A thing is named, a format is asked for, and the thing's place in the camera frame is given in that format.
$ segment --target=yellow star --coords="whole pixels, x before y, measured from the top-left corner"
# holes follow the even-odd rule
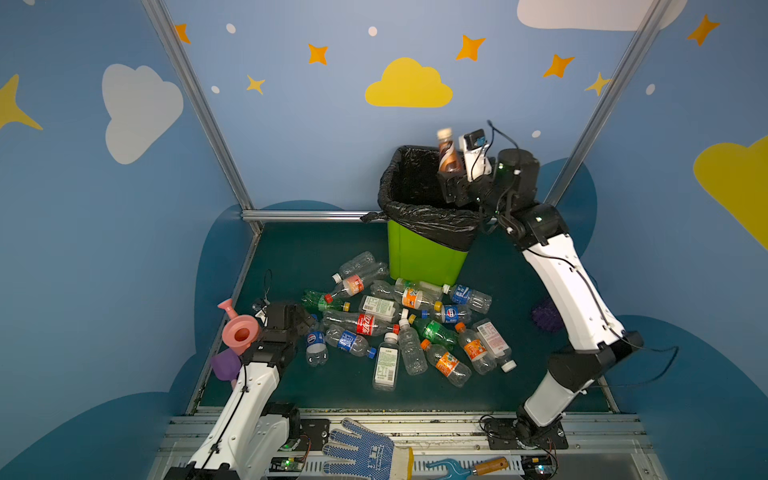
[[[544,76],[548,77],[549,75],[557,75],[558,77],[563,78],[565,67],[567,67],[568,64],[571,63],[571,60],[574,58],[575,57],[560,58],[555,55],[554,58],[552,58],[552,66],[544,73]]]
[[[328,65],[326,63],[326,50],[328,50],[328,47],[316,47],[310,44],[310,63],[319,62],[323,65]]]
[[[594,90],[595,93],[597,93],[598,97],[599,97],[600,94],[603,93],[603,87],[605,85],[607,85],[608,82],[610,82],[610,81],[611,81],[610,78],[605,79],[605,78],[603,78],[602,73],[598,72],[598,79],[596,80],[596,82],[593,83],[589,88],[585,88],[584,91]]]
[[[264,95],[264,92],[261,91],[261,84],[264,83],[264,80],[255,81],[250,77],[250,75],[247,75],[247,77],[248,77],[248,80],[250,80],[250,85],[248,85],[248,88],[246,88],[246,91],[258,90],[260,94]]]
[[[191,44],[190,38],[187,37],[187,24],[183,23],[181,25],[174,25],[176,27],[176,33],[179,34],[179,40],[183,41],[184,43]]]
[[[477,61],[478,48],[480,48],[480,45],[482,45],[482,42],[484,42],[485,39],[478,38],[477,40],[472,40],[466,35],[463,35],[463,37],[464,45],[462,46],[462,50],[458,53],[456,60],[461,60],[462,58],[471,58],[472,60]]]
[[[43,127],[32,120],[29,115],[24,113],[16,105],[16,89],[18,88],[18,75],[14,75],[8,80],[3,88],[0,88],[0,128],[6,124],[17,121],[28,127],[42,130]]]
[[[701,46],[701,44],[704,43],[704,39],[707,38],[707,35],[719,26],[719,23],[710,22],[710,19],[705,15],[704,20],[699,24],[699,28],[694,30],[694,33],[688,35],[687,40],[695,40],[699,43],[699,46]]]

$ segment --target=wooden handle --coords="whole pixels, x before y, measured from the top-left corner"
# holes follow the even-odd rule
[[[473,466],[472,469],[475,470],[475,475],[485,475],[486,473],[495,472],[496,470],[503,470],[508,466],[509,462],[507,462],[507,459],[501,457],[488,460],[487,462],[478,463],[477,465]]]

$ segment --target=trash can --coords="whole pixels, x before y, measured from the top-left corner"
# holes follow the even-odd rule
[[[363,217],[388,220],[392,278],[452,285],[477,236],[480,214],[443,200],[438,164],[436,148],[399,147],[381,179],[383,212]]]

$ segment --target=purple object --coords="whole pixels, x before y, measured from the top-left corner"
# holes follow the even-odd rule
[[[241,366],[240,357],[232,349],[226,349],[210,359],[210,367],[214,369],[216,378],[227,382],[237,379]]]
[[[565,327],[563,317],[560,316],[560,312],[554,306],[554,300],[550,296],[531,310],[531,318],[533,323],[545,332],[557,333]]]

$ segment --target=blue label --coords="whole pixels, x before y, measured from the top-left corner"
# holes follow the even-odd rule
[[[344,330],[344,333],[341,334],[341,338],[339,339],[339,348],[346,350],[347,352],[352,350],[352,344],[355,342],[356,338],[357,335]]]
[[[455,306],[446,306],[444,317],[445,317],[445,323],[458,322],[458,308],[456,308]]]
[[[453,295],[451,296],[451,300],[453,300],[453,303],[458,303],[459,305],[464,305],[469,301],[469,294],[472,291],[469,289],[468,286],[463,285],[457,285],[456,290],[453,291]]]
[[[323,338],[323,332],[309,332],[306,334],[306,346],[325,342],[326,340]]]

